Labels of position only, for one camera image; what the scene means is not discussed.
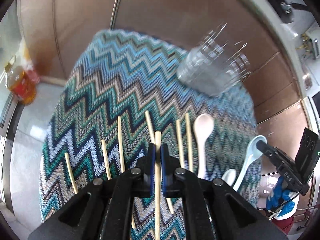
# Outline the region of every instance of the hand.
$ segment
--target hand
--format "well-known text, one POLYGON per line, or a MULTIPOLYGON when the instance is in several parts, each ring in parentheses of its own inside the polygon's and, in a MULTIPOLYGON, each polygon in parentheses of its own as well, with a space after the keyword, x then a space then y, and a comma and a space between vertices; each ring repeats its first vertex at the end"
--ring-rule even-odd
MULTIPOLYGON (((292 199, 295 195, 297 195, 296 192, 290 191, 288 189, 282 190, 282 183, 284 181, 283 177, 280 177, 278 179, 277 184, 275 187, 272 189, 270 194, 267 197, 267 204, 266 204, 266 209, 270 210, 272 207, 277 207, 282 203, 279 203, 279 199, 282 197, 284 201, 289 201, 292 199)), ((296 212, 297 210, 297 205, 299 202, 299 197, 297 196, 294 200, 288 202, 285 204, 281 210, 281 212, 275 217, 277 220, 283 220, 287 219, 296 212)))

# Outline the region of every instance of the glove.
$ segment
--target glove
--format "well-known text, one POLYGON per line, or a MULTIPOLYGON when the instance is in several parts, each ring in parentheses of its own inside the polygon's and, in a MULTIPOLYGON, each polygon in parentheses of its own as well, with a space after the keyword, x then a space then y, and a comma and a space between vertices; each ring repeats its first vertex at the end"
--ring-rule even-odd
MULTIPOLYGON (((278 179, 277 184, 275 187, 272 189, 270 194, 267 197, 267 203, 266 203, 266 209, 270 210, 272 207, 277 207, 281 203, 279 203, 279 199, 282 197, 284 201, 289 201, 295 195, 297 195, 296 192, 290 191, 289 189, 282 190, 282 183, 284 181, 283 177, 280 177, 278 179)), ((275 217, 276 220, 283 220, 287 219, 296 212, 297 210, 297 205, 299 202, 299 195, 292 201, 288 202, 282 207, 281 212, 275 217)))

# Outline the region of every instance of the placemat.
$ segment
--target placemat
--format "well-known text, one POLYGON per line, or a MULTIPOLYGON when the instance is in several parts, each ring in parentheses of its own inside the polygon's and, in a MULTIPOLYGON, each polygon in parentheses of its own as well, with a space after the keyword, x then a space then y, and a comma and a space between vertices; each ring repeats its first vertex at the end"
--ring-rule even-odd
MULTIPOLYGON (((41 216, 48 219, 73 195, 64 153, 70 155, 77 187, 96 177, 107 179, 101 139, 107 143, 112 177, 120 173, 117 117, 122 119, 126 168, 135 166, 147 152, 150 137, 144 112, 150 111, 153 128, 162 132, 172 156, 178 156, 175 121, 181 119, 186 166, 188 166, 184 115, 191 125, 202 113, 215 119, 207 140, 206 178, 211 180, 235 168, 239 174, 246 146, 257 133, 253 104, 242 83, 218 97, 210 98, 181 84, 175 75, 188 52, 167 42, 137 32, 98 32, 77 61, 50 120, 41 158, 41 216)), ((192 136, 194 172, 198 156, 192 136)), ((241 195, 256 207, 261 162, 250 165, 240 187, 241 195)), ((161 199, 161 238, 184 239, 181 200, 173 199, 170 214, 161 199)), ((137 229, 132 240, 154 239, 154 198, 135 198, 137 229)))

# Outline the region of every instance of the table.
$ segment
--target table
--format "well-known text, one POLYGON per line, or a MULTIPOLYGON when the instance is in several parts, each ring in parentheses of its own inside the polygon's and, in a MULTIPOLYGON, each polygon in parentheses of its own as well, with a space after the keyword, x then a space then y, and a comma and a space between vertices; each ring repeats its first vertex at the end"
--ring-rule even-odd
MULTIPOLYGON (((144 112, 149 110, 154 131, 162 132, 170 155, 179 157, 175 121, 181 133, 188 167, 184 115, 191 125, 202 113, 215 118, 213 133, 206 143, 206 179, 221 177, 230 168, 239 174, 246 146, 257 134, 250 95, 238 83, 228 92, 210 98, 181 84, 175 75, 187 51, 137 32, 98 32, 77 61, 48 125, 40 171, 41 216, 48 219, 73 195, 64 153, 70 155, 78 189, 96 177, 107 179, 101 139, 106 140, 112 177, 120 173, 117 117, 122 120, 126 168, 135 166, 146 153, 150 137, 144 112)), ((194 172, 198 160, 192 135, 194 172)), ((241 195, 256 207, 259 197, 261 162, 248 169, 241 195)), ((162 196, 161 238, 185 238, 181 200, 173 199, 171 215, 162 196)), ((132 240, 154 238, 154 198, 135 198, 132 240)))

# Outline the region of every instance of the metal bolt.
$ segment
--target metal bolt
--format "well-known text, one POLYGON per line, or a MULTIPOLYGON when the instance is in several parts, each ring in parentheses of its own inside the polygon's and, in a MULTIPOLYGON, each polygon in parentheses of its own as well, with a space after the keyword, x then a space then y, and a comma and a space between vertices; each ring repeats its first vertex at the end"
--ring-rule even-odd
POLYGON ((139 169, 139 168, 132 168, 131 169, 131 174, 133 174, 133 175, 139 175, 140 172, 141 172, 141 169, 139 169))
POLYGON ((96 186, 99 186, 103 183, 103 179, 101 178, 96 178, 93 180, 93 184, 96 185, 96 186))
POLYGON ((222 186, 223 185, 223 180, 219 179, 219 178, 215 178, 213 180, 213 184, 216 185, 216 186, 222 186))
POLYGON ((186 173, 186 170, 184 168, 178 167, 178 168, 176 168, 176 173, 178 175, 183 175, 186 173))

